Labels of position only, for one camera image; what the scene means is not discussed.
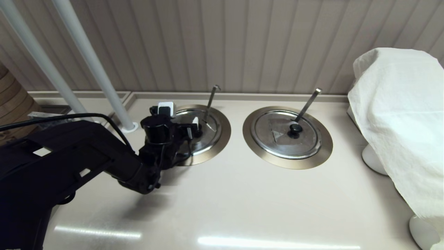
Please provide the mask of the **hinged steel lid black knob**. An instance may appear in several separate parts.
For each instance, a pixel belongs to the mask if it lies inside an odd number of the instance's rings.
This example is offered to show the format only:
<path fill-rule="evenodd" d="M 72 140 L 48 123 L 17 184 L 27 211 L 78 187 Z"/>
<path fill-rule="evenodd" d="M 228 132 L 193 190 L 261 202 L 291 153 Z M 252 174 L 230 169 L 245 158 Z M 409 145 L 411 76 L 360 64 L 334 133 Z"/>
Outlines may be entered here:
<path fill-rule="evenodd" d="M 264 108 L 257 111 L 249 125 L 253 141 L 279 158 L 306 159 L 321 149 L 323 136 L 309 119 L 298 118 L 288 109 Z"/>
<path fill-rule="evenodd" d="M 175 123 L 190 124 L 193 123 L 195 118 L 198 118 L 202 134 L 199 137 L 194 136 L 191 141 L 191 153 L 193 155 L 200 155 L 216 144 L 220 138 L 222 128 L 219 118 L 211 113 L 206 116 L 204 109 L 180 110 L 173 121 Z"/>

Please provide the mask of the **steel ladle hooked handle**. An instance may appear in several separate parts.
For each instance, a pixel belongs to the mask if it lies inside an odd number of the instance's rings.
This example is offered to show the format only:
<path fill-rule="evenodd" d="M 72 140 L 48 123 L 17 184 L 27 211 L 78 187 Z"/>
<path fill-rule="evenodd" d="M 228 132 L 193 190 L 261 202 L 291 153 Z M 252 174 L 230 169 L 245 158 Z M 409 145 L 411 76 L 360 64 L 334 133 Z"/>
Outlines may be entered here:
<path fill-rule="evenodd" d="M 208 119 L 208 117 L 209 117 L 209 113 L 210 113 L 210 109 L 211 109 L 211 106 L 212 106 L 213 98 L 214 98 L 214 95 L 215 95 L 215 93 L 216 93 L 217 90 L 220 91 L 221 88 L 220 88 L 219 85 L 215 84 L 215 85 L 212 87 L 212 90 L 211 90 L 211 93 L 210 93 L 210 97 L 209 97 L 209 101 L 208 101 L 207 106 L 206 106 L 206 109 L 205 109 L 205 113 L 204 113 L 204 117 L 203 117 L 203 121 L 204 121 L 205 123 L 207 123 L 207 119 Z"/>

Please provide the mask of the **bamboo steamer stack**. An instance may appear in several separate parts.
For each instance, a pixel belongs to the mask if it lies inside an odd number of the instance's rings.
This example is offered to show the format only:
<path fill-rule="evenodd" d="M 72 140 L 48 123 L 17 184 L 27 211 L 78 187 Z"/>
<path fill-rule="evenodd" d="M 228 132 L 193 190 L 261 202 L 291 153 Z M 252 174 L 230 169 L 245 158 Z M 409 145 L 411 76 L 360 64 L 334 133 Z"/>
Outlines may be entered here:
<path fill-rule="evenodd" d="M 41 106 L 0 62 L 0 126 L 26 121 L 30 113 L 41 110 Z M 37 125 L 30 125 L 0 132 L 0 146 L 37 131 Z"/>

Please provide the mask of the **white cloth cover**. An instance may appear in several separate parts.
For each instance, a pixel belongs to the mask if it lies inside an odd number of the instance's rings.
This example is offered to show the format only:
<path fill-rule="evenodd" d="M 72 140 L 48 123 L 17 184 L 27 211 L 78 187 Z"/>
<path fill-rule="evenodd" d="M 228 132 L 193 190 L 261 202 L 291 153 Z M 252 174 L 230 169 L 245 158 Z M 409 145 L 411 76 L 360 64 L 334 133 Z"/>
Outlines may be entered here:
<path fill-rule="evenodd" d="M 413 49 L 376 48 L 353 63 L 348 93 L 361 134 L 444 250 L 444 68 Z"/>

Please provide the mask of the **white round pedestal base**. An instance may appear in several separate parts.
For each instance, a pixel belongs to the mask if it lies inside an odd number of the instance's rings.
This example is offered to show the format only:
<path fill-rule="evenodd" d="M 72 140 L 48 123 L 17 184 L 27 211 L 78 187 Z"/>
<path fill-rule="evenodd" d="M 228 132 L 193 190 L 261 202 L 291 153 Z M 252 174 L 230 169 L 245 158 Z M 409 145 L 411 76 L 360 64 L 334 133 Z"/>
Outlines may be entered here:
<path fill-rule="evenodd" d="M 371 147 L 370 144 L 366 145 L 366 147 L 363 149 L 362 153 L 362 160 L 364 163 L 370 168 L 371 170 L 382 174 L 384 176 L 388 176 L 387 172 L 384 169 L 384 166 L 380 162 L 378 156 L 376 155 L 376 152 Z"/>
<path fill-rule="evenodd" d="M 409 231 L 421 250 L 431 250 L 431 247 L 440 241 L 439 234 L 434 227 L 416 215 L 409 220 Z"/>

